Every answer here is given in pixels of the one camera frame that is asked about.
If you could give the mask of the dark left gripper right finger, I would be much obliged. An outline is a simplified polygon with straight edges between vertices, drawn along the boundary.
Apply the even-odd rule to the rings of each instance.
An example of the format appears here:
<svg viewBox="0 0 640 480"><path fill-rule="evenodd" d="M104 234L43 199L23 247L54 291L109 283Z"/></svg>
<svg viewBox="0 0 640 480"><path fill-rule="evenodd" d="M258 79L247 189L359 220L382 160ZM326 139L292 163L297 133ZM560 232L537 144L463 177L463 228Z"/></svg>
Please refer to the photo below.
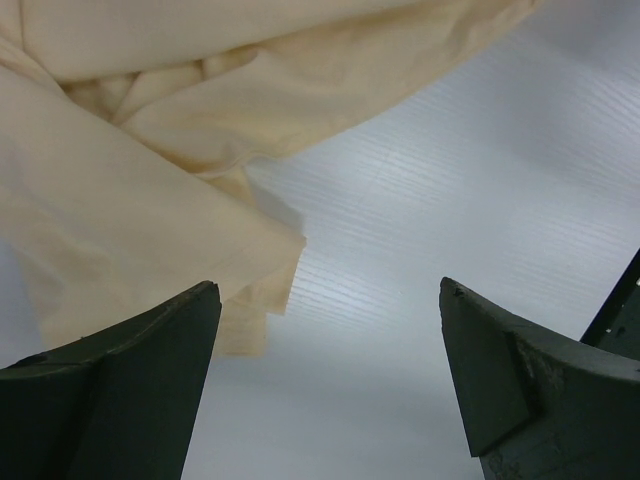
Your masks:
<svg viewBox="0 0 640 480"><path fill-rule="evenodd" d="M636 479L639 363L443 278L439 308L472 457L487 479Z"/></svg>

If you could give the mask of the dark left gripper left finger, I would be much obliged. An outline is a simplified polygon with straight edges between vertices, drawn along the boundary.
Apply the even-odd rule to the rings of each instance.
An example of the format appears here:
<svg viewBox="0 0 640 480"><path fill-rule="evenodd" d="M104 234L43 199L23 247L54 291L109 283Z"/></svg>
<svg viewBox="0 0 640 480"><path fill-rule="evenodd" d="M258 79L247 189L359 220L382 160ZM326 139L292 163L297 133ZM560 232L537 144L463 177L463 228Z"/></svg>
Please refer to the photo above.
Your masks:
<svg viewBox="0 0 640 480"><path fill-rule="evenodd" d="M5 479L178 479L221 315L218 287L1 371Z"/></svg>

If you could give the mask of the cream yellow t shirt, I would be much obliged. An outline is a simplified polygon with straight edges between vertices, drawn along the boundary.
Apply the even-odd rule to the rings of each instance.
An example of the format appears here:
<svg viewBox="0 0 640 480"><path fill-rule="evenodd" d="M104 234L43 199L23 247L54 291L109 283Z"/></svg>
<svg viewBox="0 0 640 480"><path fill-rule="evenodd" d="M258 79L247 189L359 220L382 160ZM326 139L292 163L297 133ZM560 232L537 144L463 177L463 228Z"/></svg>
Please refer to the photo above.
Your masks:
<svg viewBox="0 0 640 480"><path fill-rule="evenodd" d="M256 356L305 238L244 166L393 107L533 1L5 1L1 235L61 346L203 280L214 352Z"/></svg>

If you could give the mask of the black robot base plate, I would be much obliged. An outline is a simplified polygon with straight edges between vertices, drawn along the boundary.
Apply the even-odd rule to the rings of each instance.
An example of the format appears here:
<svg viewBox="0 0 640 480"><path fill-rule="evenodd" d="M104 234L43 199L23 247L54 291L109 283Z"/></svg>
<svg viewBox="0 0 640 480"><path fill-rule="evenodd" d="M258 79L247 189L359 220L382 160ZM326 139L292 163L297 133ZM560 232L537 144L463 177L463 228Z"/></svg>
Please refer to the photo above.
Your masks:
<svg viewBox="0 0 640 480"><path fill-rule="evenodd" d="M626 358L638 360L640 251L582 335L580 342Z"/></svg>

